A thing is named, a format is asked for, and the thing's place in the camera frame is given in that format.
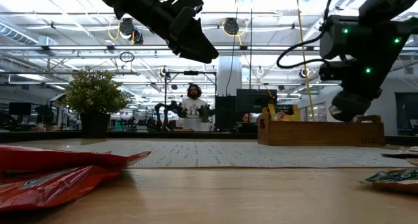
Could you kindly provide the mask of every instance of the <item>wooden box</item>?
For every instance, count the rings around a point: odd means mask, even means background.
[[[258,143],[269,146],[383,146],[385,133],[379,116],[363,116],[356,123],[272,121],[260,115]]]

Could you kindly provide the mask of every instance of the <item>green plant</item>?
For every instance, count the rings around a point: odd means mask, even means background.
[[[209,123],[209,113],[206,106],[202,106],[201,108],[201,119],[202,123]]]
[[[63,104],[79,113],[113,113],[126,107],[129,99],[119,87],[122,83],[112,80],[108,71],[80,71],[65,90]]]

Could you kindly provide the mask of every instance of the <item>man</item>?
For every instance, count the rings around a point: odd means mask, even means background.
[[[202,120],[199,117],[199,109],[206,105],[206,102],[199,99],[201,95],[202,91],[197,84],[191,84],[187,89],[188,98],[182,101],[182,111],[186,115],[183,119],[183,129],[201,130]]]
[[[244,123],[251,123],[251,114],[250,114],[250,113],[245,113],[245,114],[242,116],[242,121],[243,121]]]

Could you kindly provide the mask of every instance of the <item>white mat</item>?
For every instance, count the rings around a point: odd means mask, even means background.
[[[76,152],[152,154],[132,168],[185,167],[412,167],[406,160],[382,157],[391,150],[332,146],[263,146],[256,142],[156,142],[121,140],[71,146]]]

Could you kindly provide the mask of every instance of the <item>black plant pot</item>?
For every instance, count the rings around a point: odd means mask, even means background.
[[[106,138],[110,114],[81,113],[83,138]]]

